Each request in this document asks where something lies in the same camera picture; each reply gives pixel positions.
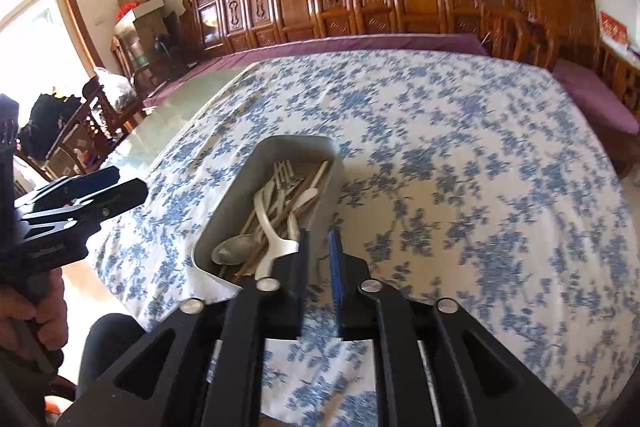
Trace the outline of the person's left hand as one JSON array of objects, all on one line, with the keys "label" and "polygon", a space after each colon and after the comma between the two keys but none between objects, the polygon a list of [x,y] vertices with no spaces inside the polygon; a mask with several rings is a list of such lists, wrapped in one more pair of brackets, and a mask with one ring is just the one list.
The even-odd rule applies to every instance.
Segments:
[{"label": "person's left hand", "polygon": [[33,360],[32,350],[18,338],[13,321],[35,320],[37,336],[49,350],[62,349],[68,340],[67,306],[64,300],[64,281],[61,268],[49,273],[49,290],[38,305],[9,286],[1,286],[1,347],[25,360]]}]

